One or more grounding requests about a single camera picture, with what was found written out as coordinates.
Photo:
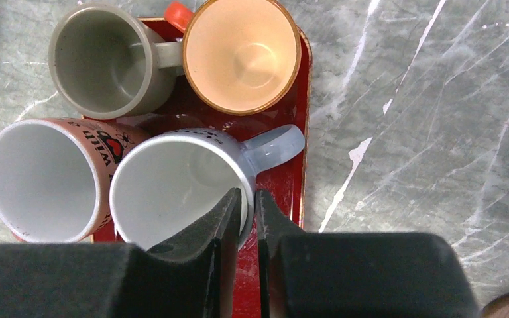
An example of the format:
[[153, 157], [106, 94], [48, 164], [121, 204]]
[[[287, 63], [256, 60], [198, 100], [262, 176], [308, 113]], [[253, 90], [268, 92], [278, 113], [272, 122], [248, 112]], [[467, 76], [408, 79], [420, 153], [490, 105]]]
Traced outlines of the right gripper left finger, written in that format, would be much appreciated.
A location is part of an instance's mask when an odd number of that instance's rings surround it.
[[0, 244], [0, 317], [230, 317], [241, 191], [174, 236], [135, 244]]

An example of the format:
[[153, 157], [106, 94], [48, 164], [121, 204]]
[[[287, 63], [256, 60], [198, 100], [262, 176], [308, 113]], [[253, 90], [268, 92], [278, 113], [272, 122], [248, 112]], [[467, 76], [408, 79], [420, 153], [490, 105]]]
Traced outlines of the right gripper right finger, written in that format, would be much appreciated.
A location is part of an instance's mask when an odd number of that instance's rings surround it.
[[263, 317], [478, 317], [451, 246], [433, 233], [311, 233], [255, 195]]

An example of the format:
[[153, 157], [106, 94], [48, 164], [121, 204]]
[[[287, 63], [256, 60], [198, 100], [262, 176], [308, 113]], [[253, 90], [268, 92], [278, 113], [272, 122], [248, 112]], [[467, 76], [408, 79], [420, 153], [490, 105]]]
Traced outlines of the dark blue white mug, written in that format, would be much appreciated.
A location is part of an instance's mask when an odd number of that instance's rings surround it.
[[119, 164], [109, 193], [116, 231], [128, 243], [150, 249], [197, 221], [230, 189], [238, 188], [238, 235], [239, 244], [244, 245], [241, 234], [247, 215], [255, 210], [255, 199], [253, 194], [246, 198], [242, 194], [258, 171], [268, 169], [263, 165], [281, 165], [301, 149], [293, 150], [292, 145], [272, 149], [284, 141], [268, 137], [259, 137], [268, 144], [256, 149], [253, 144], [258, 142], [240, 143], [223, 131], [182, 130], [148, 139]]

